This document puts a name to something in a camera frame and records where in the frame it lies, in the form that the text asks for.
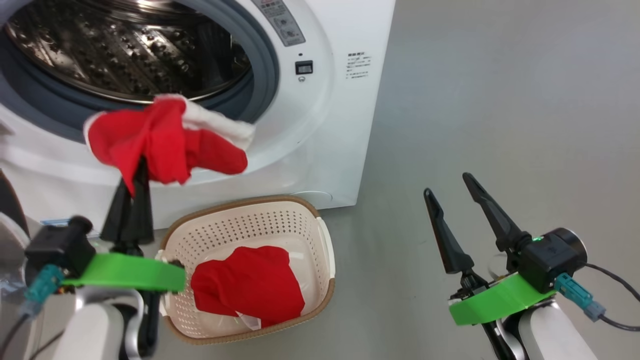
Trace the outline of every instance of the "washing machine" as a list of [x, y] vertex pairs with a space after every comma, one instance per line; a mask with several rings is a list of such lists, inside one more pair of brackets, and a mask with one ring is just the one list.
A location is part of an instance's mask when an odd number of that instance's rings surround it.
[[0, 158], [28, 217], [100, 228], [120, 180], [84, 144], [92, 113], [180, 93], [256, 125], [237, 176], [152, 184], [154, 226], [294, 193], [356, 203], [394, 0], [2, 0]]

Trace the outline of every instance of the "gray floor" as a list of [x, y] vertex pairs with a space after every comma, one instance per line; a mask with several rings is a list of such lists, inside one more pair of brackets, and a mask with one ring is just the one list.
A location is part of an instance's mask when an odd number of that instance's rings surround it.
[[[496, 253], [461, 174], [523, 229], [563, 225], [590, 260], [640, 286], [640, 12], [634, 0], [398, 0], [358, 205], [323, 212], [337, 288], [315, 320], [263, 338], [192, 347], [161, 328], [155, 359], [493, 359], [455, 327], [421, 192], [438, 195], [478, 271]], [[578, 280], [619, 321], [624, 289]], [[566, 312], [600, 359], [633, 359], [637, 334]]]

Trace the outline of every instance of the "green plastic strip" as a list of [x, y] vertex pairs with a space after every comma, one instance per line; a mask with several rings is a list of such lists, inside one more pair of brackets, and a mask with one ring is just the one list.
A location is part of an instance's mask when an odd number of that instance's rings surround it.
[[520, 274], [513, 274], [490, 289], [451, 304], [449, 312], [458, 326], [492, 322], [527, 309], [555, 293], [552, 290], [541, 294]]
[[63, 285], [91, 285], [149, 291], [183, 291], [184, 269], [162, 261], [124, 254], [96, 254], [79, 279]]

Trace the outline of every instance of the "beige plastic basket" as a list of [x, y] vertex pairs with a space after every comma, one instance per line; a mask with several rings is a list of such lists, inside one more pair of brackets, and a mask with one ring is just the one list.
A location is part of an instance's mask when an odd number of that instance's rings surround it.
[[[196, 266], [224, 260], [240, 246], [272, 245], [289, 252], [305, 307], [299, 318], [252, 331], [239, 318], [199, 311], [189, 286]], [[185, 266], [187, 288], [167, 294], [161, 312], [182, 340], [205, 345], [262, 336], [305, 322], [329, 303], [335, 286], [335, 261], [329, 232], [317, 210], [292, 196], [263, 197], [233, 202], [187, 215], [165, 236], [158, 259], [178, 259]]]

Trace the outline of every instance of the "red cloth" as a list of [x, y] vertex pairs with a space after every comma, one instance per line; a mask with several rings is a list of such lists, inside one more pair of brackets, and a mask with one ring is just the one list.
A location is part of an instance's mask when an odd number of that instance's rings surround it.
[[279, 247], [239, 247], [226, 260], [199, 264], [191, 289], [200, 311], [259, 318], [262, 328], [300, 316], [305, 301], [289, 267], [289, 253]]
[[182, 126], [186, 104], [157, 99], [143, 111], [105, 113], [91, 124], [87, 138], [93, 155], [120, 169], [133, 195], [133, 176], [140, 156], [147, 159], [149, 178], [163, 184], [184, 184], [194, 167], [224, 174], [246, 169], [246, 154], [220, 135]]

